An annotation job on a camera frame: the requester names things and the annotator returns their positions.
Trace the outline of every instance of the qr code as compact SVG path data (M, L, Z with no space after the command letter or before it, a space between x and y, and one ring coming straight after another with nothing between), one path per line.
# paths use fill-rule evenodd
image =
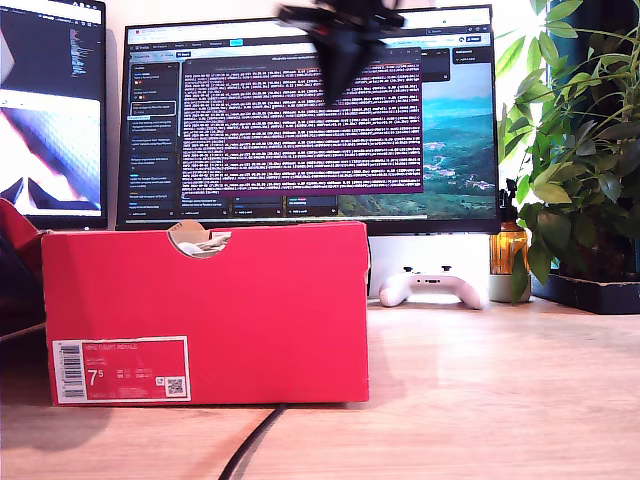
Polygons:
M164 391L167 397L186 397L184 377L165 377Z

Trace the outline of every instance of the computer monitor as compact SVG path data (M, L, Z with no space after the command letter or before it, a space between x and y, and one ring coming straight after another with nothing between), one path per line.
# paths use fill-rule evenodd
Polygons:
M105 5L0 0L0 196L39 228L107 226Z
M118 228L497 231L491 7L402 14L330 108L308 37L277 20L127 27Z

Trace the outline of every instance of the wooden desk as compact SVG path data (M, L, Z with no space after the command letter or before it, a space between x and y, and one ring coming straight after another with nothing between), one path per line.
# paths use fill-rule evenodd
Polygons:
M235 478L640 478L640 316L374 303L369 340L371 401L287 410ZM217 479L270 411L53 408L36 341L3 352L3 480Z

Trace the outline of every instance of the second monitor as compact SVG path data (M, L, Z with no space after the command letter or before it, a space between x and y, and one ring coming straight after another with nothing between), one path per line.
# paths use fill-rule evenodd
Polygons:
M496 231L491 9L403 15L384 58L329 109L301 30L128 27L119 228L358 219L371 234Z

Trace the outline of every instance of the white game controller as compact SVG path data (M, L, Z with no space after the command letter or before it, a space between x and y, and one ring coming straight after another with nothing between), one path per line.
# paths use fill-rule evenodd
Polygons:
M450 273L450 267L442 268L442 273L429 275L405 267L404 273L393 275L382 283L380 303L385 307L395 307L413 293L448 293L475 310L482 310L489 305L487 292L476 290L470 283Z

